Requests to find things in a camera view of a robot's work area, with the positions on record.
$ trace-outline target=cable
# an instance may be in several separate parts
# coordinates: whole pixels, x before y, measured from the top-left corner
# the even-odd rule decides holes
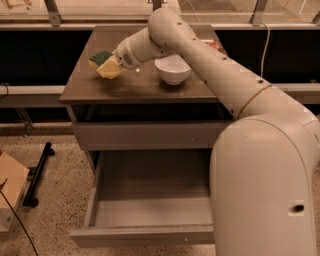
[[[187,2],[188,2],[188,4],[190,5],[190,7],[191,7],[191,9],[192,9],[192,12],[193,12],[194,17],[196,18],[197,22],[199,23],[198,17],[197,17],[197,15],[196,15],[196,12],[195,12],[195,10],[194,10],[194,8],[193,8],[192,4],[190,3],[190,1],[189,1],[189,0],[187,0]]]
[[[266,52],[267,52],[267,49],[268,49],[268,45],[269,45],[269,41],[270,41],[270,34],[271,34],[271,31],[270,31],[270,27],[265,24],[265,23],[262,23],[263,25],[266,26],[267,30],[268,30],[268,35],[267,35],[267,41],[264,45],[264,50],[263,50],[263,54],[262,54],[262,59],[261,59],[261,72],[260,72],[260,76],[263,78],[263,72],[264,72],[264,59],[266,57]]]
[[[6,87],[6,90],[7,90],[7,92],[6,92],[6,94],[4,94],[4,95],[0,95],[0,99],[3,99],[3,98],[5,98],[5,97],[7,97],[8,95],[9,95],[9,88],[8,88],[8,83],[2,83],[2,84],[0,84],[0,86],[4,86],[4,87]]]
[[[22,224],[22,221],[20,220],[20,218],[18,217],[18,215],[16,214],[16,212],[14,211],[14,209],[12,208],[11,204],[9,203],[8,199],[6,198],[6,196],[2,193],[2,191],[0,190],[1,195],[3,196],[4,200],[6,200],[7,204],[9,205],[11,211],[13,212],[14,216],[16,216],[17,220],[20,222],[21,227],[23,228],[23,231],[26,233],[27,237],[29,238],[29,241],[33,247],[33,250],[35,252],[35,254],[38,256],[38,252],[36,250],[36,247],[34,246],[31,237],[29,236],[26,228],[24,227],[24,225]]]

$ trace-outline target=wooden surface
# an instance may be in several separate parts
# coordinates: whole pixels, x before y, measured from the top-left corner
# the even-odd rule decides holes
[[[7,179],[2,193],[13,209],[16,209],[19,205],[28,173],[29,169],[27,167],[0,150],[0,184]],[[9,231],[12,220],[13,212],[4,198],[0,196],[0,232]]]
[[[163,82],[154,66],[154,61],[145,63],[136,70],[129,70],[113,80],[100,77],[88,64],[88,59],[103,51],[112,52],[128,36],[143,29],[145,25],[98,26],[82,52],[80,59],[60,98],[64,104],[123,104],[123,103],[179,103],[212,102],[215,95],[192,72],[179,86]],[[209,25],[192,26],[200,39],[216,39]]]
[[[29,169],[27,167],[0,150],[0,184],[7,179],[2,192],[12,207],[15,207],[18,201],[28,173]],[[2,197],[0,198],[0,208],[9,209],[4,199]]]

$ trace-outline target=drawer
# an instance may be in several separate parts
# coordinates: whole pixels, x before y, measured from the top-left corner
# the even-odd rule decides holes
[[[79,247],[214,242],[209,149],[100,152]]]
[[[85,151],[212,148],[229,122],[74,123]]]
[[[84,112],[86,113],[85,119],[78,119],[78,122],[232,120],[232,115],[228,110],[215,99],[210,99],[209,102],[98,104],[89,105]]]

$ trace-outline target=drawer front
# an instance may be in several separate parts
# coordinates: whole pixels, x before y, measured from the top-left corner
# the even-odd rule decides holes
[[[83,150],[212,148],[229,123],[75,123]]]
[[[212,226],[152,229],[83,229],[71,232],[79,247],[213,244]]]

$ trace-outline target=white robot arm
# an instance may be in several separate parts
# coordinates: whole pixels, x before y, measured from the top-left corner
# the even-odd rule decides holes
[[[304,106],[199,40],[167,8],[114,51],[133,69],[179,54],[235,120],[212,151],[210,190],[217,256],[316,256],[312,172],[320,125]]]

